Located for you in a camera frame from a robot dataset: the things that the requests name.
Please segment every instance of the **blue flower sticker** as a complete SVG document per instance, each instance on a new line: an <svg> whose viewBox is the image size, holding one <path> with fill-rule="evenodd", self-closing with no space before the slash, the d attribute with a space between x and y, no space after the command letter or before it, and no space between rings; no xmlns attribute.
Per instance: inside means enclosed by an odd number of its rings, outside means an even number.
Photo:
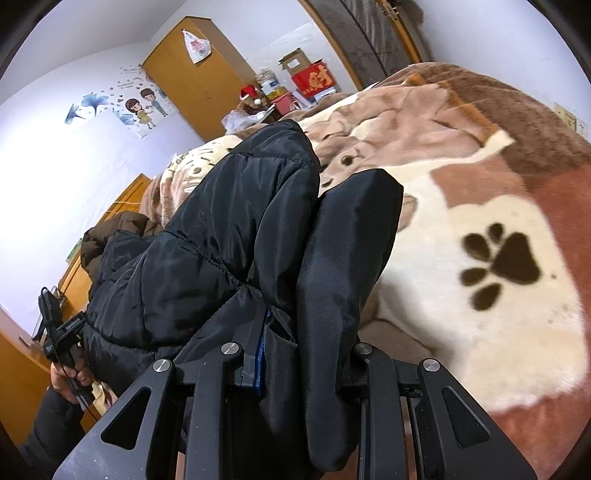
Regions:
<svg viewBox="0 0 591 480"><path fill-rule="evenodd" d="M72 106L70 107L70 111L68 112L64 123L66 123L67 125L70 125L72 123L72 120L74 120L76 117L82 118L82 120L86 120L83 116L78 115L77 111L79 108L80 108L79 105L72 104Z"/></svg>
<svg viewBox="0 0 591 480"><path fill-rule="evenodd" d="M95 116L96 116L96 109L99 105L109 105L109 97L107 96L100 96L97 97L95 93L89 93L88 95L84 95L82 97L82 106L91 106L95 109Z"/></svg>
<svg viewBox="0 0 591 480"><path fill-rule="evenodd" d="M133 125L134 124L134 116L129 113L121 113L113 110L113 113L117 115L117 118L123 122L124 125Z"/></svg>

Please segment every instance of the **plastic bag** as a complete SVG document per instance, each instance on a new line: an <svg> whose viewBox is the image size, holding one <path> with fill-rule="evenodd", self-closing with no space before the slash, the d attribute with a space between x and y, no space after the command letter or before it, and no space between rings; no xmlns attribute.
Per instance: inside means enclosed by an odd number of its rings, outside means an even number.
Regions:
<svg viewBox="0 0 591 480"><path fill-rule="evenodd" d="M209 40L199 38L185 29L183 29L183 34L185 37L185 46L193 63L200 62L212 54L212 45L209 43Z"/></svg>
<svg viewBox="0 0 591 480"><path fill-rule="evenodd" d="M237 110L232 110L222 118L222 125L226 129L226 135L232 135L257 124L265 118L265 114L266 112L258 112L256 115L246 115Z"/></svg>

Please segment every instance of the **chinese character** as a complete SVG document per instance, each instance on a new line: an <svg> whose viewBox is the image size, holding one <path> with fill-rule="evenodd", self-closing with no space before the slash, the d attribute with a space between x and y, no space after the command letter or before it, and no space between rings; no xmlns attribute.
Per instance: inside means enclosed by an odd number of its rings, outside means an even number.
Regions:
<svg viewBox="0 0 591 480"><path fill-rule="evenodd" d="M326 67L324 65L320 65L318 67L318 70L320 72L318 74L318 77L320 77L321 80L324 80L325 86L328 87L328 86L332 85L333 81L332 81L332 78L330 78L329 72L326 70Z"/></svg>
<svg viewBox="0 0 591 480"><path fill-rule="evenodd" d="M318 74L316 72L310 73L310 80L308 83L313 90L322 89L322 80L318 79Z"/></svg>

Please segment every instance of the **bolt head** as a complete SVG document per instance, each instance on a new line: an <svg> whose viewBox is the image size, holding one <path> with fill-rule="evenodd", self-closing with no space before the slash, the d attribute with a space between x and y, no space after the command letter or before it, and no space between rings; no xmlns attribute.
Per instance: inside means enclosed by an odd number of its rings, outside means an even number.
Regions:
<svg viewBox="0 0 591 480"><path fill-rule="evenodd" d="M234 355L238 350L240 350L240 345L236 342L228 342L222 345L222 353L224 355Z"/></svg>
<svg viewBox="0 0 591 480"><path fill-rule="evenodd" d="M359 354L359 355L369 355L373 350L373 347L368 344L368 343L358 343L357 345L355 345L355 351Z"/></svg>
<svg viewBox="0 0 591 480"><path fill-rule="evenodd" d="M437 370L439 370L440 366L441 366L441 364L437 360L435 360L434 358L427 358L423 362L423 367L428 372L436 372Z"/></svg>
<svg viewBox="0 0 591 480"><path fill-rule="evenodd" d="M170 360L166 359L166 358L161 358L160 360L156 360L153 364L152 364L152 368L154 369L155 372L166 372L166 370L168 370L171 367L172 363Z"/></svg>

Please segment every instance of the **black jacket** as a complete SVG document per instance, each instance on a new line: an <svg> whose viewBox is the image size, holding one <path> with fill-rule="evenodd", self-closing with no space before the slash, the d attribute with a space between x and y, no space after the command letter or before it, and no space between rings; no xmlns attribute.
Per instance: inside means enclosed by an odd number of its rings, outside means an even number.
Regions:
<svg viewBox="0 0 591 480"><path fill-rule="evenodd" d="M83 412L49 388L27 441L17 450L0 424L0 480L51 480L84 436Z"/></svg>
<svg viewBox="0 0 591 480"><path fill-rule="evenodd" d="M319 171L295 122L261 129L163 233L109 239L87 309L90 369L121 394L155 359L179 364L230 341L264 302L266 393L257 413L241 415L244 448L264 457L257 479L342 469L358 441L357 407L339 396L342 369L392 249L402 187L368 170L319 199Z"/></svg>

